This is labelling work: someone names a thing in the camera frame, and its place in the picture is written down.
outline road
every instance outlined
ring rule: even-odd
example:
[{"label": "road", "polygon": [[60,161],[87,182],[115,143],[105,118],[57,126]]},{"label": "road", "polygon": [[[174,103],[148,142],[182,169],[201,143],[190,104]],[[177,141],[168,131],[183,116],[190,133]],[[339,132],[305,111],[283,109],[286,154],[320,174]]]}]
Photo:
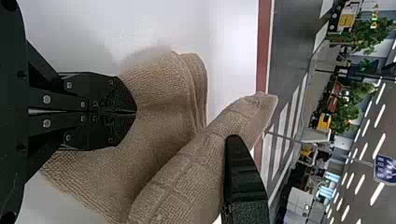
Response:
[{"label": "road", "polygon": [[[379,85],[379,91],[372,98],[367,117],[361,124],[357,142],[351,148],[352,155],[356,151],[356,160],[373,162],[373,157],[377,154],[396,158],[396,140],[393,137],[396,134],[394,95],[395,83],[382,82]],[[395,187],[383,187],[374,181],[373,176],[373,167],[358,162],[346,165],[341,178],[345,181],[337,188],[339,197],[332,203],[329,221],[334,217],[334,223],[340,223],[345,214],[345,223],[355,224],[359,219],[361,223],[376,223],[378,220],[382,223],[396,223],[396,214],[392,212],[396,206]]]}]

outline white wall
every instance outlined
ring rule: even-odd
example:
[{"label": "white wall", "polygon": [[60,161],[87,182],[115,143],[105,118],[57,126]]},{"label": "white wall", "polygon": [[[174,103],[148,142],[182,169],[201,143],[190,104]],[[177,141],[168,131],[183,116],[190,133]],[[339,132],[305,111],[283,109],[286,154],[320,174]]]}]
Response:
[{"label": "white wall", "polygon": [[373,7],[378,4],[378,10],[396,10],[395,0],[365,0],[361,6],[362,11],[372,11]]},{"label": "white wall", "polygon": [[[27,38],[57,71],[116,75],[128,55],[162,46],[204,60],[208,120],[255,92],[257,0],[18,2]],[[18,224],[104,223],[39,175],[26,188]]]},{"label": "white wall", "polygon": [[[375,52],[373,52],[369,56],[378,57],[378,58],[388,58],[394,41],[395,41],[394,39],[384,39],[380,44],[375,45]],[[354,53],[354,55],[366,56],[364,55],[364,50],[358,51]]]}]

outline sidewalk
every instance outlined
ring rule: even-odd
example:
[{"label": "sidewalk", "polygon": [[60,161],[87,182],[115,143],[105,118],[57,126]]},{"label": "sidewalk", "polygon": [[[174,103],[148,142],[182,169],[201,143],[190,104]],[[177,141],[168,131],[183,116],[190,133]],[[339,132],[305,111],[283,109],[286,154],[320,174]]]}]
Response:
[{"label": "sidewalk", "polygon": [[[327,73],[316,72],[316,69],[333,71],[335,66],[337,65],[336,58],[340,47],[330,48],[329,42],[324,41],[316,53],[313,55],[309,68],[308,68],[308,77],[306,90],[304,95],[304,105],[302,114],[299,120],[299,128],[295,139],[301,139],[303,129],[309,126],[310,118],[312,113],[316,110],[318,106],[318,101],[321,98],[321,95],[324,89],[327,86],[327,83],[330,80],[330,75]],[[276,216],[278,215],[279,207],[281,206],[281,200],[283,195],[283,188],[288,184],[290,170],[294,169],[295,164],[299,158],[301,149],[301,144],[295,143],[293,146],[293,158],[290,164],[290,168],[282,182],[281,188],[274,199],[273,206],[270,207],[270,219],[271,223],[276,223]]]}]

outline yellow sign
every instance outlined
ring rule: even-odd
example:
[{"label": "yellow sign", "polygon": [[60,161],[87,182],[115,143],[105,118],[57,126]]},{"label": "yellow sign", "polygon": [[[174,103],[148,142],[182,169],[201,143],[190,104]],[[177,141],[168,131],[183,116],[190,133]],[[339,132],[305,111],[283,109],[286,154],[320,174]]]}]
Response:
[{"label": "yellow sign", "polygon": [[353,25],[355,21],[356,15],[341,15],[340,21],[338,22],[338,26],[346,26],[350,27]]}]

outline tree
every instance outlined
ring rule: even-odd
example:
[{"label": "tree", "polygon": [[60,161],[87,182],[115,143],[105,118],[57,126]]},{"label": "tree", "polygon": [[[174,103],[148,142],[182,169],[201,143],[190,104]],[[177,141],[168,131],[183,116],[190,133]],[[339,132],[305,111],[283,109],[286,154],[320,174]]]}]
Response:
[{"label": "tree", "polygon": [[337,134],[348,132],[353,127],[350,121],[357,119],[360,112],[357,106],[340,99],[337,104],[337,113],[332,116],[332,130]]},{"label": "tree", "polygon": [[356,21],[351,32],[328,37],[333,44],[350,45],[352,52],[365,49],[364,54],[369,55],[375,51],[375,45],[381,43],[395,29],[393,20],[387,18],[378,19],[375,29],[371,28],[372,24],[372,21]]},{"label": "tree", "polygon": [[376,87],[373,83],[369,82],[355,82],[351,86],[350,90],[350,103],[352,105],[359,104],[363,98],[369,94],[376,91]]}]

